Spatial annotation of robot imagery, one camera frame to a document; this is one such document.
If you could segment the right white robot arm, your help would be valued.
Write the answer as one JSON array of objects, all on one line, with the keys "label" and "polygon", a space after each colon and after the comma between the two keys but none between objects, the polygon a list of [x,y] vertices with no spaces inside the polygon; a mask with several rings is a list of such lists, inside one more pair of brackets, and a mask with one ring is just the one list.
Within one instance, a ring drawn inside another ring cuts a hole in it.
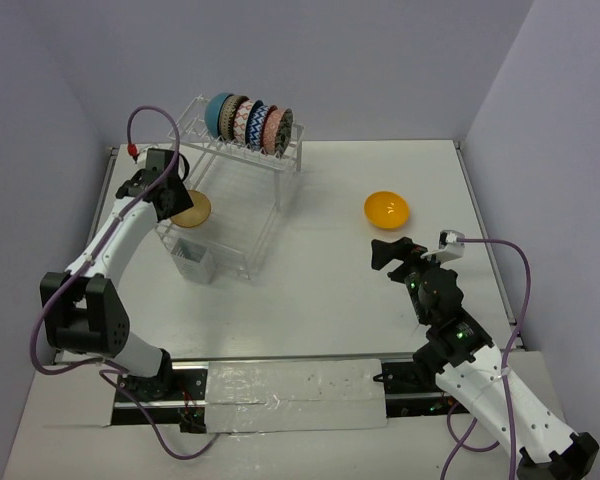
[{"label": "right white robot arm", "polygon": [[583,479],[598,442],[557,418],[463,307],[458,275],[445,265],[463,256],[467,242],[452,230],[441,232],[433,251],[408,237],[372,241],[372,269],[398,261],[388,277],[405,286],[418,322],[427,328],[426,343],[402,370],[384,370],[374,379],[387,392],[421,387],[456,399],[507,451],[516,479]]}]

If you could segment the blue triangle pattern bowl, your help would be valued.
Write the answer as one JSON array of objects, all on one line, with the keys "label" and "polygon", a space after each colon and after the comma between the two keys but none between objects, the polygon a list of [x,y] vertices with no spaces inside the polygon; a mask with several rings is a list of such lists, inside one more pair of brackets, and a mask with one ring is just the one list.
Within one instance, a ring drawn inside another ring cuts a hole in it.
[{"label": "blue triangle pattern bowl", "polygon": [[263,130],[269,115],[277,109],[276,105],[259,105],[253,109],[247,125],[246,145],[253,151],[262,149]]}]

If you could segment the tan beige bowl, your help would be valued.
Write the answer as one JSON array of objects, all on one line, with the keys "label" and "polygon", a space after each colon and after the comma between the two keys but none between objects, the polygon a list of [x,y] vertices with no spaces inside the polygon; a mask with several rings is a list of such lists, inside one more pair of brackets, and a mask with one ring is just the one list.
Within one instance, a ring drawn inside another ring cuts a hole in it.
[{"label": "tan beige bowl", "polygon": [[170,218],[172,223],[181,228],[200,226],[209,218],[212,210],[211,202],[206,195],[197,190],[189,190],[188,194],[193,206]]}]

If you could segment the orange red patterned bowl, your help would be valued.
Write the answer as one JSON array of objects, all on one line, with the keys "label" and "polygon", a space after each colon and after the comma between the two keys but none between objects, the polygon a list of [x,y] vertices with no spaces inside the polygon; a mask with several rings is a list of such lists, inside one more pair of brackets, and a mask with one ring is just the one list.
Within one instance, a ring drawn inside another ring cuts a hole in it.
[{"label": "orange red patterned bowl", "polygon": [[263,150],[269,155],[275,153],[276,137],[285,113],[285,109],[276,108],[266,118],[262,131],[261,144]]}]

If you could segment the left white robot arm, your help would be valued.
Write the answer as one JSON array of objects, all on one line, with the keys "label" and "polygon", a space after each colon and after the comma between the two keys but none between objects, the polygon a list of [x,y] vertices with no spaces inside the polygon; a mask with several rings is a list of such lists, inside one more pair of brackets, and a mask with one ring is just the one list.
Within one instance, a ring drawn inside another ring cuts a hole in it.
[{"label": "left white robot arm", "polygon": [[184,185],[189,169],[181,153],[148,149],[143,167],[118,188],[109,217],[85,251],[40,282],[49,345],[127,374],[126,387],[143,401],[168,396],[176,376],[166,350],[132,333],[117,287],[147,234],[193,207]]}]

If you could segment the white wire dish rack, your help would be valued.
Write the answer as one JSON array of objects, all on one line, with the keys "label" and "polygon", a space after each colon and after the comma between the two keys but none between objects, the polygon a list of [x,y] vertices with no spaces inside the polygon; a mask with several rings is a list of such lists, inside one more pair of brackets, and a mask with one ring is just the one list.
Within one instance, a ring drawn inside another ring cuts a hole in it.
[{"label": "white wire dish rack", "polygon": [[204,120],[211,99],[196,97],[169,133],[190,165],[185,187],[208,197],[211,214],[195,228],[181,228],[169,220],[156,229],[180,274],[199,283],[210,282],[217,270],[233,270],[245,278],[258,270],[269,231],[301,170],[304,133],[293,120],[282,156],[269,155],[263,148],[251,150],[246,145],[247,125],[253,109],[264,103],[248,98],[237,112],[234,139],[212,138]]}]

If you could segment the black white floral bowl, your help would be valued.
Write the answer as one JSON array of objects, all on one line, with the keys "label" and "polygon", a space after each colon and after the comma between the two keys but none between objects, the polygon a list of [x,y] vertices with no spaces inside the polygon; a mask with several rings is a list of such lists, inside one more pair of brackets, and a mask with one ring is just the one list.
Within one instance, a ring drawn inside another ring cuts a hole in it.
[{"label": "black white floral bowl", "polygon": [[288,148],[291,140],[293,120],[294,115],[290,108],[281,114],[274,143],[274,154],[277,156],[282,156]]}]

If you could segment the dark brown cream bowl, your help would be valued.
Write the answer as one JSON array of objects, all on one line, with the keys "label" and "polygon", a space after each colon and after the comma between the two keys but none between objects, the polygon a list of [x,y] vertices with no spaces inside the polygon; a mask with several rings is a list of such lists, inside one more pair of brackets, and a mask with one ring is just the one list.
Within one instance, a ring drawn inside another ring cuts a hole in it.
[{"label": "dark brown cream bowl", "polygon": [[240,106],[247,100],[247,96],[232,94],[224,101],[219,116],[219,136],[224,141],[234,139],[234,121]]}]

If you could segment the yellow bowl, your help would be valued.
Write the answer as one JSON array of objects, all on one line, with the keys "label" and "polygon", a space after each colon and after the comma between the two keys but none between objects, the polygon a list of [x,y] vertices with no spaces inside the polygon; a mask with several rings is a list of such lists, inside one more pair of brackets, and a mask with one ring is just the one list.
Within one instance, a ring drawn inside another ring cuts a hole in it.
[{"label": "yellow bowl", "polygon": [[383,230],[403,227],[410,217],[410,207],[398,194],[390,191],[372,193],[363,206],[366,219],[371,225]]}]

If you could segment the teal blue bowl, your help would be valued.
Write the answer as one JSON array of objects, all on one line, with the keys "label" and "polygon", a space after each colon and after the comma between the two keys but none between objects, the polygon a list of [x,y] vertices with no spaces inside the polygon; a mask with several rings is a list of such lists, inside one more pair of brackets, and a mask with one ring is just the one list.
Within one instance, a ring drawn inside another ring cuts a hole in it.
[{"label": "teal blue bowl", "polygon": [[212,138],[218,138],[220,135],[219,131],[219,119],[222,111],[222,107],[226,100],[232,96],[232,93],[222,92],[215,95],[207,104],[205,108],[205,125]]}]

